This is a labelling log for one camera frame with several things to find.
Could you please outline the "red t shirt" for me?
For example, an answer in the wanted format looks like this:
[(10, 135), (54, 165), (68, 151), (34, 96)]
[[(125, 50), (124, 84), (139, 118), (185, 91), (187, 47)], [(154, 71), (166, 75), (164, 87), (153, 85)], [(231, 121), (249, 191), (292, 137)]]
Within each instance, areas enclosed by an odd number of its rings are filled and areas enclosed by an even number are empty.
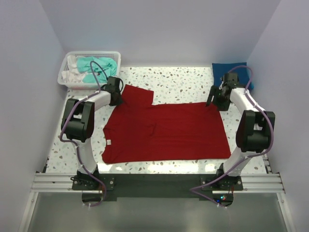
[(122, 99), (103, 129), (105, 163), (230, 157), (223, 121), (214, 105), (154, 105), (153, 91), (129, 85)]

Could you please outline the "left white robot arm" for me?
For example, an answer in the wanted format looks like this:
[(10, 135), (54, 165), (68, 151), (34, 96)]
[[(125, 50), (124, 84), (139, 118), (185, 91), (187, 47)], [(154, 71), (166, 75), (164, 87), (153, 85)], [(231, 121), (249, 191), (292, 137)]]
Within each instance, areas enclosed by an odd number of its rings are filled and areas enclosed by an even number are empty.
[(98, 171), (94, 160), (91, 138), (95, 128), (95, 112), (104, 106), (122, 104), (121, 91), (124, 83), (119, 77), (109, 77), (106, 84), (82, 99), (68, 99), (61, 122), (59, 139), (75, 146), (78, 160), (77, 175), (87, 175), (98, 182)]

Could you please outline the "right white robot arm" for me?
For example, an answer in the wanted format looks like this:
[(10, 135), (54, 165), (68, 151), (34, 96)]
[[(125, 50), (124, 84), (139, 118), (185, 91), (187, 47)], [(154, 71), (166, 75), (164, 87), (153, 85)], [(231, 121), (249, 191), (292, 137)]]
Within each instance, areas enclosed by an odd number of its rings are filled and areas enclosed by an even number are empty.
[(235, 72), (225, 73), (220, 87), (211, 87), (206, 105), (213, 104), (218, 111), (227, 111), (231, 103), (241, 113), (236, 132), (236, 148), (217, 170), (216, 178), (206, 186), (240, 176), (250, 159), (266, 154), (273, 146), (274, 112), (259, 106), (248, 88), (240, 84)]

